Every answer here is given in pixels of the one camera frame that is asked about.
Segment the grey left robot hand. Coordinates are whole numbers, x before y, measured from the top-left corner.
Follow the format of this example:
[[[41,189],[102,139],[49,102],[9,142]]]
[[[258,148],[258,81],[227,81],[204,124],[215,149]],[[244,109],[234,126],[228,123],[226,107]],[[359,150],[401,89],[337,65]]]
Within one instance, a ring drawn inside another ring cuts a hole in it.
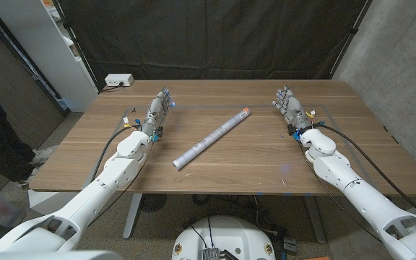
[[[148,107],[147,114],[141,124],[141,131],[151,139],[154,139],[154,136],[161,137],[166,116],[174,106],[175,103],[168,88],[162,88]]]

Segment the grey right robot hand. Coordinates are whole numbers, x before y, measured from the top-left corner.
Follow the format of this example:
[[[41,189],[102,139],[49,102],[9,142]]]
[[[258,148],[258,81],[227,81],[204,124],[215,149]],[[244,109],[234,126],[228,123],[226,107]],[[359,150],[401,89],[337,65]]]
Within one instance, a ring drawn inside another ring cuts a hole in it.
[[[299,137],[305,131],[313,128],[304,107],[287,85],[276,92],[276,98],[272,105],[283,115],[289,136]]]

